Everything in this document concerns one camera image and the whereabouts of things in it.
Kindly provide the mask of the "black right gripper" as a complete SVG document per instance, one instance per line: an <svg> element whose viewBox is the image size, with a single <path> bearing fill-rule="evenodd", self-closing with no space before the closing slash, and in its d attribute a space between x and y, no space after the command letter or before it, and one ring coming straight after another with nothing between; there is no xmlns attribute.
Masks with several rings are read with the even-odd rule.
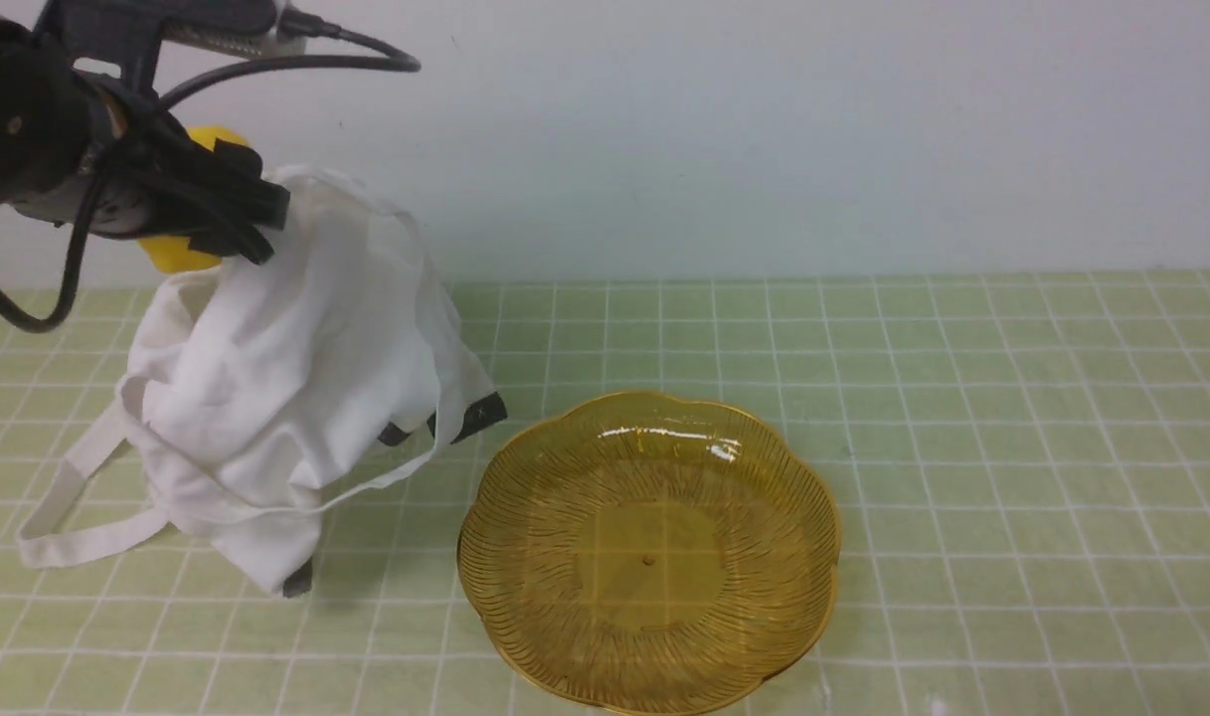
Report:
<svg viewBox="0 0 1210 716"><path fill-rule="evenodd" d="M152 79L160 21L0 21L0 207L76 220L96 177L90 229L106 239L186 237L192 250L263 265L264 235L286 227L290 192L237 142L206 149Z"/></svg>

